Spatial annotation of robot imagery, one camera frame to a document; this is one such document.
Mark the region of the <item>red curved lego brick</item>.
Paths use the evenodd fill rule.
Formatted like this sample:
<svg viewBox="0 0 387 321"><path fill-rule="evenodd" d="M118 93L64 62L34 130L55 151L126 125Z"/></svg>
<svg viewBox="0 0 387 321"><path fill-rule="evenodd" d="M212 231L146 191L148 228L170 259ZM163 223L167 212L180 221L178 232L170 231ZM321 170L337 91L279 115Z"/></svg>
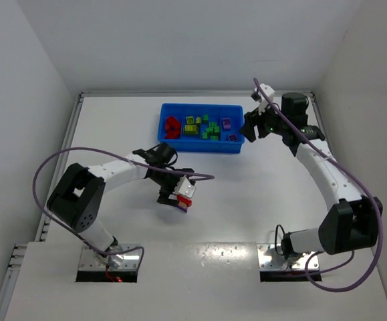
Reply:
<svg viewBox="0 0 387 321"><path fill-rule="evenodd" d="M169 116L165 120L164 125L164 138L165 139L178 139L181 135L181 122L174 116Z"/></svg>

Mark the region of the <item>lime lego brick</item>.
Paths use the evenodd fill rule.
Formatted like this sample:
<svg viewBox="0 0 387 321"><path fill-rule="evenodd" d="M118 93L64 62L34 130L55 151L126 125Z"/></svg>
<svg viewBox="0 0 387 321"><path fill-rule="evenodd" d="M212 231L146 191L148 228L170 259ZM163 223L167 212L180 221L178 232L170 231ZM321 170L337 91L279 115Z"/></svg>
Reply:
<svg viewBox="0 0 387 321"><path fill-rule="evenodd" d="M182 132L185 136L198 136L201 132L201 117L187 116Z"/></svg>

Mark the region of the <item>red half-round lego brick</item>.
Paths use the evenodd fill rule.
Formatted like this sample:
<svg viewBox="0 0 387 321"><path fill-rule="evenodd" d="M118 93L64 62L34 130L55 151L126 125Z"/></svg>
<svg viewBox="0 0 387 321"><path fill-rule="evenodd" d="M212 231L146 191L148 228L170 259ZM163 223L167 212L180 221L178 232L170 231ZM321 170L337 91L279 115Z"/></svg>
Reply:
<svg viewBox="0 0 387 321"><path fill-rule="evenodd" d="M178 205L180 207L190 207L192 205L192 200L186 197L183 197L182 195L177 196Z"/></svg>

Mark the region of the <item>purple butterfly lego brick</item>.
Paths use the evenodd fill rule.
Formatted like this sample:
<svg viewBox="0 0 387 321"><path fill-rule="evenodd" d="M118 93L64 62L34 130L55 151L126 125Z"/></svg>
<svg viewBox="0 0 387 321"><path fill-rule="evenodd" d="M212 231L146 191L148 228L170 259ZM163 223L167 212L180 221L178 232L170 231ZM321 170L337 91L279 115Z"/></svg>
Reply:
<svg viewBox="0 0 387 321"><path fill-rule="evenodd" d="M186 213L188 211L188 207L184 206L184 205L177 205L176 208L181 210L184 213Z"/></svg>

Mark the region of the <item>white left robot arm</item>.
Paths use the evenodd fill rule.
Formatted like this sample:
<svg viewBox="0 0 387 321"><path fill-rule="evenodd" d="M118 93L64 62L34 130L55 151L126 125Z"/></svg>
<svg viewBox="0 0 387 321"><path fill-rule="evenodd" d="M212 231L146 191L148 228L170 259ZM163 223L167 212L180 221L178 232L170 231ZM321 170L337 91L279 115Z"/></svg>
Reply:
<svg viewBox="0 0 387 321"><path fill-rule="evenodd" d="M195 183L192 169L172 174L177 152L167 143L148 150L138 149L127 161L114 160L85 167L70 165L47 201L47 208L72 231L86 240L100 256L118 246L117 239L100 223L98 212L105 193L132 181L150 179L159 185L157 202L186 211L192 203Z"/></svg>

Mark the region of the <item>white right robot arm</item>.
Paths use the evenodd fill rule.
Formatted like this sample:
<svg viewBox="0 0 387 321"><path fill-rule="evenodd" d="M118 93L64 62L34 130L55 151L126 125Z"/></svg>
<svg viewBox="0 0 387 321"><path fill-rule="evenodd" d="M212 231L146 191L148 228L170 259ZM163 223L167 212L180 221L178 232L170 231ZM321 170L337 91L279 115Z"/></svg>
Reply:
<svg viewBox="0 0 387 321"><path fill-rule="evenodd" d="M329 255L374 247L378 240L377 216L382 213L378 198L365 192L336 167L322 131L307 122L305 95L282 96L281 107L272 108L258 92L251 95L259 106L244 115L240 133L249 141L276 134L293 156L307 169L328 209L319 227L285 233L281 251L285 258L306 252Z"/></svg>

